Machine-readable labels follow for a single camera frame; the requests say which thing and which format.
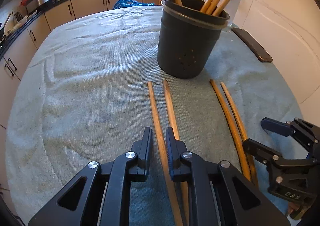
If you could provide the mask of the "light blue table cloth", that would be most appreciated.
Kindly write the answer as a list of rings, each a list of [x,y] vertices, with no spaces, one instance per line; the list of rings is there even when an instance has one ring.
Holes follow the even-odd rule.
[[[157,63],[161,16],[160,6],[141,6],[82,17],[54,29],[36,52],[14,99],[5,151],[11,198],[25,223],[90,161],[110,162],[142,138],[153,125],[148,82],[167,128],[168,81],[179,136],[204,160],[239,165],[210,80],[226,85],[250,138],[287,159],[306,157],[292,138],[261,128],[265,117],[302,115],[274,64],[259,62],[227,28],[199,76],[169,76]]]

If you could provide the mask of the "blue plastic bag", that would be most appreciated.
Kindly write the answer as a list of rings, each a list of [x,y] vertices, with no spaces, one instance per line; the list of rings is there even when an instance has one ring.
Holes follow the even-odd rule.
[[[113,9],[121,9],[121,8],[129,8],[129,7],[137,7],[137,6],[154,6],[154,3],[143,3],[138,2],[136,0],[118,0]]]

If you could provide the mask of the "black smartphone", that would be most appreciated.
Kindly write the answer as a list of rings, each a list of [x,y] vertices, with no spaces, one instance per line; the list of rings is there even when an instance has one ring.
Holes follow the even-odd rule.
[[[245,45],[249,47],[260,62],[271,63],[273,61],[273,58],[268,54],[268,52],[246,30],[236,27],[232,27],[231,30],[245,43]]]

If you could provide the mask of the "black utensil holder cup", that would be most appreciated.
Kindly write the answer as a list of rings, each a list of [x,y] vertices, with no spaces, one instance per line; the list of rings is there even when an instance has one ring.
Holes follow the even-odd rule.
[[[229,20],[222,11],[218,16],[202,13],[204,0],[181,0],[182,5],[162,0],[163,13],[157,62],[176,78],[198,76]]]

